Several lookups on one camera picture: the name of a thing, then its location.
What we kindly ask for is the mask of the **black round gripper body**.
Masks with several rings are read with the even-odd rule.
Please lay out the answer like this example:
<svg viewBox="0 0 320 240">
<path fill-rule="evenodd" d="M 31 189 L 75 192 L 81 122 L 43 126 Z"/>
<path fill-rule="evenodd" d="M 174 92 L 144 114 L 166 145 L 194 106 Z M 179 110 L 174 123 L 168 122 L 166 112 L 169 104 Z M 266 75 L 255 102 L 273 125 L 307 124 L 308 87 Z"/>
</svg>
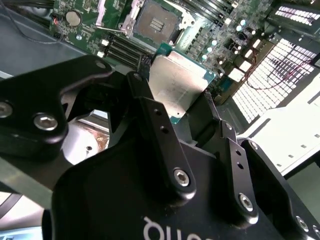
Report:
<svg viewBox="0 0 320 240">
<path fill-rule="evenodd" d="M 56 240 L 280 240 L 264 223 L 237 227 L 225 209 L 225 182 L 217 157 L 179 142 L 196 183 L 196 193 L 185 203 L 161 202 L 138 189 L 124 188 L 94 202 L 78 198 L 52 202 Z"/>
</svg>

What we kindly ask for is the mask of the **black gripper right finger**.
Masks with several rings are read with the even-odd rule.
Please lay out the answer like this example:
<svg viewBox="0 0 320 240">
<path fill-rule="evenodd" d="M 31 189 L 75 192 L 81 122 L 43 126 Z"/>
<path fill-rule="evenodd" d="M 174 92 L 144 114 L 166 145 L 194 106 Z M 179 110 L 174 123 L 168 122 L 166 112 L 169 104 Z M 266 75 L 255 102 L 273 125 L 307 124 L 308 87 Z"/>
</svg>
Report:
<svg viewBox="0 0 320 240">
<path fill-rule="evenodd" d="M 222 120 L 208 91 L 204 104 L 211 133 L 204 149 L 221 165 L 225 212 L 237 227 L 271 227 L 284 240 L 318 240 L 320 224 L 280 174 L 265 152 L 249 139 L 237 140 L 233 127 Z"/>
</svg>

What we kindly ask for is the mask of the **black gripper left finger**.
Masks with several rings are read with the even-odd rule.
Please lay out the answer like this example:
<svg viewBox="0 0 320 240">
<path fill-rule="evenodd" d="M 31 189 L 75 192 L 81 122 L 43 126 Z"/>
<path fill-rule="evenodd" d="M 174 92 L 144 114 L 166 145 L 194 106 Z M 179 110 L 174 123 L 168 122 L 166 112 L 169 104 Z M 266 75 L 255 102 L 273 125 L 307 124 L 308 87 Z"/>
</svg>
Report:
<svg viewBox="0 0 320 240">
<path fill-rule="evenodd" d="M 87 55 L 0 83 L 0 182 L 37 203 L 85 203 L 142 189 L 186 203 L 196 180 L 165 107 L 138 72 L 116 73 Z M 72 166 L 62 145 L 69 124 L 109 114 L 111 149 Z"/>
</svg>

